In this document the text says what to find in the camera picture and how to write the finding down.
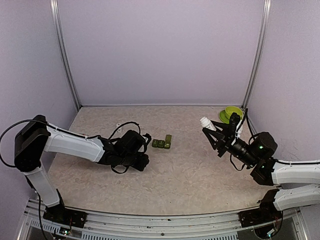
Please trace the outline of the white pill bottle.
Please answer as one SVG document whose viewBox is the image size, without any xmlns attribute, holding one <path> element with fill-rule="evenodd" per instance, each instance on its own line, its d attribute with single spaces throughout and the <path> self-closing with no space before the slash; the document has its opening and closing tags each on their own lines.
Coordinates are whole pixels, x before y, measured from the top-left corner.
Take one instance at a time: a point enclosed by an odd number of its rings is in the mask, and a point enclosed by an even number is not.
<svg viewBox="0 0 320 240">
<path fill-rule="evenodd" d="M 116 124 L 116 132 L 118 134 L 121 134 L 123 132 L 123 124 L 121 124 L 121 123 Z"/>
<path fill-rule="evenodd" d="M 201 124 L 202 128 L 206 128 L 211 131 L 217 130 L 216 127 L 214 126 L 214 124 L 211 122 L 211 120 L 205 116 L 200 119 L 200 124 Z"/>
</svg>

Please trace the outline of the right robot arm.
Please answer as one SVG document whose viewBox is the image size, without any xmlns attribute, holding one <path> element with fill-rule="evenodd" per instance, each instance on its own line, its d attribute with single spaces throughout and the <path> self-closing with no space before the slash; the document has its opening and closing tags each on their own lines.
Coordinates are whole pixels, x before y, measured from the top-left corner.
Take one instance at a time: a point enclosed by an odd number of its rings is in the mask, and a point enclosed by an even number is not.
<svg viewBox="0 0 320 240">
<path fill-rule="evenodd" d="M 248 144 L 239 137 L 240 122 L 228 124 L 200 119 L 202 131 L 212 148 L 222 157 L 229 153 L 251 170 L 253 180 L 261 186 L 273 186 L 260 201 L 256 218 L 266 222 L 275 212 L 320 202 L 320 162 L 280 161 L 273 158 L 278 145 L 269 132 L 261 132 Z"/>
</svg>

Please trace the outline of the white pill bottle front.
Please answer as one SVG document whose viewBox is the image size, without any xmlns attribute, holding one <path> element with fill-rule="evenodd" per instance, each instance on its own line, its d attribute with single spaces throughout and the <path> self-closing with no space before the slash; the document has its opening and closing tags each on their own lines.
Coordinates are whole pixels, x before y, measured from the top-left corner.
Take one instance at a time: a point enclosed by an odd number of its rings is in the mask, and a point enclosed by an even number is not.
<svg viewBox="0 0 320 240">
<path fill-rule="evenodd" d="M 216 127 L 214 126 L 214 124 L 211 122 L 211 120 L 205 116 L 200 119 L 200 124 L 201 124 L 202 128 L 206 128 L 211 131 L 217 130 Z"/>
</svg>

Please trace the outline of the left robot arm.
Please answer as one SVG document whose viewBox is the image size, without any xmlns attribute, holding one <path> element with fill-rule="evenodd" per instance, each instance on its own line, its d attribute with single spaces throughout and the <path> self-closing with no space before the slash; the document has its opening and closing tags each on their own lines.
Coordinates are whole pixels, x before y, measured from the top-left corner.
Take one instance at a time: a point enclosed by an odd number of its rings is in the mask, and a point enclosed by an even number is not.
<svg viewBox="0 0 320 240">
<path fill-rule="evenodd" d="M 141 131 L 128 130 L 122 137 L 100 135 L 87 136 L 61 129 L 47 122 L 46 117 L 37 115 L 33 119 L 19 121 L 8 127 L 24 124 L 14 139 L 14 163 L 4 163 L 24 174 L 29 185 L 36 191 L 50 214 L 63 223 L 70 218 L 70 211 L 64 207 L 59 191 L 53 187 L 44 170 L 41 157 L 44 152 L 60 153 L 86 159 L 90 162 L 110 166 L 111 170 L 123 166 L 126 170 L 134 168 L 144 171 L 150 160 L 146 154 L 152 137 Z"/>
</svg>

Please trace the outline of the green weekly pill organizer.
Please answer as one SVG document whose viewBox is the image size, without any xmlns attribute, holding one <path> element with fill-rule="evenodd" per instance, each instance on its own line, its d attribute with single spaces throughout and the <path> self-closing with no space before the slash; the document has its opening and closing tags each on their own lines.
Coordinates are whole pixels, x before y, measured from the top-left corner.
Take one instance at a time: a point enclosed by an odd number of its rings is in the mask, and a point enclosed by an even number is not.
<svg viewBox="0 0 320 240">
<path fill-rule="evenodd" d="M 171 148 L 171 142 L 172 142 L 172 135 L 167 134 L 165 136 L 165 139 L 153 139 L 151 146 L 153 148 L 159 148 L 159 149 L 170 149 Z"/>
</svg>

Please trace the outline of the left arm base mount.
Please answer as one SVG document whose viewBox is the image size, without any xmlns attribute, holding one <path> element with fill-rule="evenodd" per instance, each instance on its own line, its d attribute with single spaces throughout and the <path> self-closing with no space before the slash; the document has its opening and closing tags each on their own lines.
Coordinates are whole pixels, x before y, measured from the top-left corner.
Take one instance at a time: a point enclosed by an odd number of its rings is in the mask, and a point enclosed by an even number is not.
<svg viewBox="0 0 320 240">
<path fill-rule="evenodd" d="M 43 218 L 54 223 L 83 228 L 87 219 L 87 213 L 69 208 L 47 208 L 43 214 Z"/>
</svg>

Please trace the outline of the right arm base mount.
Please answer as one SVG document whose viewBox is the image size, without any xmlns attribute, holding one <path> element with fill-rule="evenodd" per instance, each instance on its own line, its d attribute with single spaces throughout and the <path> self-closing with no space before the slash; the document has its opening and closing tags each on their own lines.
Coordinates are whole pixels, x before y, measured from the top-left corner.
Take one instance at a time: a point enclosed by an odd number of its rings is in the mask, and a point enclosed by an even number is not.
<svg viewBox="0 0 320 240">
<path fill-rule="evenodd" d="M 255 208 L 251 210 L 240 211 L 238 213 L 242 228 L 261 225 L 275 221 L 276 218 L 281 219 L 283 213 L 278 210 Z"/>
</svg>

